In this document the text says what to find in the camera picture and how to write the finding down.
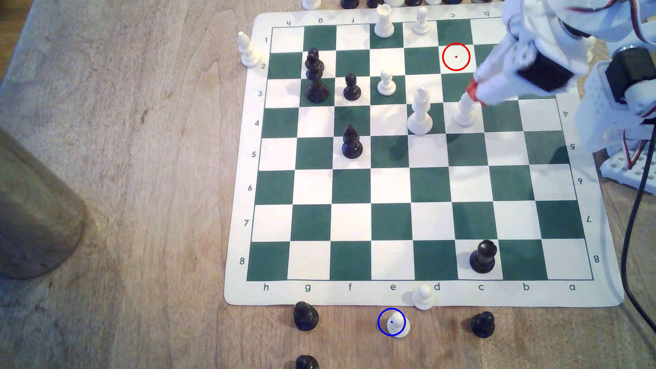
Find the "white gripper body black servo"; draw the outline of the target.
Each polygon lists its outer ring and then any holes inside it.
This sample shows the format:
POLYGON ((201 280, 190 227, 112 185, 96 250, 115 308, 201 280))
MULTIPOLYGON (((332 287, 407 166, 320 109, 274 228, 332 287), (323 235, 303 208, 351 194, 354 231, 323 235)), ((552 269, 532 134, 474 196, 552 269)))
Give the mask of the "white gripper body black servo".
POLYGON ((553 95, 588 71, 589 35, 561 20, 509 20, 505 95, 553 95))

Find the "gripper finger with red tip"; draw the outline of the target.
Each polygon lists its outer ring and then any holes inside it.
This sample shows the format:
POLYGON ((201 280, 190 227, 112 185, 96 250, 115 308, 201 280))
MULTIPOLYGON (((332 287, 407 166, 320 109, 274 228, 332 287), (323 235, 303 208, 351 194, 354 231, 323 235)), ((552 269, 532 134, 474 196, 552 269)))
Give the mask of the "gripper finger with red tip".
POLYGON ((516 60, 519 37, 507 33, 502 41, 493 47, 488 57, 473 74, 475 82, 501 82, 519 69, 516 60))
POLYGON ((505 99, 533 92, 533 84, 521 77, 517 70, 484 74, 477 70, 465 89, 465 106, 479 103, 493 106, 505 99))

